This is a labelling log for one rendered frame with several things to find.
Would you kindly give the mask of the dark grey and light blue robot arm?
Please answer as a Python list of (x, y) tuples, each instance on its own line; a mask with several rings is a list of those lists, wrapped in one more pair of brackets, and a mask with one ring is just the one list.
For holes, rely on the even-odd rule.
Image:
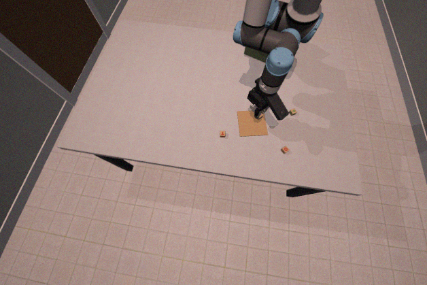
[[(236, 24), (233, 41), (269, 54), (259, 81), (264, 93), (279, 90), (300, 42), (307, 43), (314, 36), (324, 16), (321, 1), (246, 0), (243, 21)], [(277, 120), (289, 114), (277, 93), (263, 97)]]

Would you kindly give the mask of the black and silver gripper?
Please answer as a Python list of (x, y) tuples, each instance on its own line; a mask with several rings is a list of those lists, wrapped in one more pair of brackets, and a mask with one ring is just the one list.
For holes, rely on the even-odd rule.
[(260, 78), (261, 76), (255, 80), (256, 86), (251, 91), (249, 91), (247, 96), (247, 99), (253, 105), (255, 104), (255, 106), (250, 105), (250, 109), (254, 112), (255, 119), (259, 118), (260, 114), (261, 113), (264, 114), (269, 108), (269, 105), (265, 101), (263, 95), (267, 97), (271, 97), (276, 94), (276, 93), (273, 93), (273, 94), (264, 93), (259, 87)]

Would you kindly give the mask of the tan flat mat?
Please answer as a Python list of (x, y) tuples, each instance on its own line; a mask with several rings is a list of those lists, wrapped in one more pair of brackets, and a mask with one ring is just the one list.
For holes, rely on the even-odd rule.
[(244, 136), (268, 135), (265, 117), (258, 120), (253, 111), (237, 111), (239, 134)]

